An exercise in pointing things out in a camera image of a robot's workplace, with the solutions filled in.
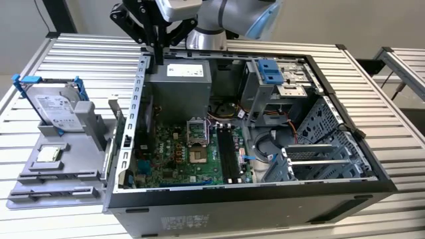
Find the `power supply label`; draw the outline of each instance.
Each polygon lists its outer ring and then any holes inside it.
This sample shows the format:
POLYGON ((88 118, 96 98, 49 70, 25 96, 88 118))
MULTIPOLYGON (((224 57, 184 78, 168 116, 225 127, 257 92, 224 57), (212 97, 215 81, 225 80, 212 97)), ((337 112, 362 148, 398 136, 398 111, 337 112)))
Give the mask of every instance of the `power supply label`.
POLYGON ((167 76, 204 77, 203 65, 169 64, 167 76))
POLYGON ((83 130, 71 102, 64 96, 36 95, 35 98, 53 126, 64 131, 83 130))

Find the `motherboard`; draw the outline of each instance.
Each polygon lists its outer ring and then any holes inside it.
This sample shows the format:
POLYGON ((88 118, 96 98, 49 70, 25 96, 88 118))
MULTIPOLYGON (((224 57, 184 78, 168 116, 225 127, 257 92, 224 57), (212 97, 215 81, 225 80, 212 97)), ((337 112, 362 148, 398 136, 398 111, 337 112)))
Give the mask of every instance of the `motherboard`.
POLYGON ((251 183, 252 168, 243 159, 245 152, 241 128, 229 130, 231 143, 219 142, 220 129, 205 121, 187 125, 157 125, 156 144, 151 154, 140 155, 135 183, 137 188, 251 183), (231 162, 221 163, 223 148, 232 151, 231 162), (228 164, 236 165, 237 180, 227 178, 228 164))

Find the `sticker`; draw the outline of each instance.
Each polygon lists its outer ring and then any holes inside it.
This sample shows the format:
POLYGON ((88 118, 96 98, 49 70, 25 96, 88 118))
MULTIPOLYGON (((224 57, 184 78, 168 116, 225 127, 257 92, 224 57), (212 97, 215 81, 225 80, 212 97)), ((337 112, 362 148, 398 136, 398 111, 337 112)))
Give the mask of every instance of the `sticker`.
POLYGON ((267 159, 268 159, 269 162, 273 161, 273 158, 275 158, 275 155, 273 155, 273 154, 269 154, 269 155, 267 156, 267 159))
POLYGON ((64 96, 36 95, 35 99, 52 125, 64 131, 80 131, 83 126, 64 96))
POLYGON ((209 215, 189 215, 176 217, 163 217, 161 223, 165 230, 181 230, 191 228, 205 228, 209 215))
POLYGON ((169 64, 167 76, 204 77, 203 65, 169 64))
POLYGON ((239 113, 237 113, 237 117, 243 119, 244 116, 245 116, 245 111, 243 109, 240 109, 239 113))

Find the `robotic arm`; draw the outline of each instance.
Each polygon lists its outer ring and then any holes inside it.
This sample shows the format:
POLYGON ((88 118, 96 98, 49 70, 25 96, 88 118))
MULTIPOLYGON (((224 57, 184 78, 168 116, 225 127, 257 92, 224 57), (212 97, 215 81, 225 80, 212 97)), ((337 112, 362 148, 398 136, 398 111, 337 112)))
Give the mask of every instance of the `robotic arm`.
POLYGON ((279 13, 276 0, 123 0, 111 19, 153 52, 157 65, 164 52, 187 38, 187 48, 227 50, 225 30, 259 39, 279 13), (181 23, 169 33, 172 22, 181 23))

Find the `aluminum profile table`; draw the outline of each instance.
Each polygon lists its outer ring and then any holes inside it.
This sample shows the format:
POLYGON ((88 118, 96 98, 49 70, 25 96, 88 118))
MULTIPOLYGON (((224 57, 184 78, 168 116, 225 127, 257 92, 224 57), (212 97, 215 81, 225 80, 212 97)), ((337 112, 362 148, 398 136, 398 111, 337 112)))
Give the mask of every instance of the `aluminum profile table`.
POLYGON ((402 83, 425 101, 425 49, 382 47, 374 59, 385 62, 402 83))
MULTIPOLYGON (((231 40, 231 51, 313 56, 339 99, 386 169, 400 193, 369 206, 337 224, 300 226, 188 238, 424 238, 425 139, 361 69, 350 53, 335 45, 231 40)), ((128 109, 140 47, 127 37, 61 34, 45 39, 24 75, 84 79, 96 113, 112 118, 107 98, 115 94, 128 109)), ((37 115, 11 88, 0 103, 0 237, 129 239, 101 205, 9 211, 5 198, 35 146, 37 115)))

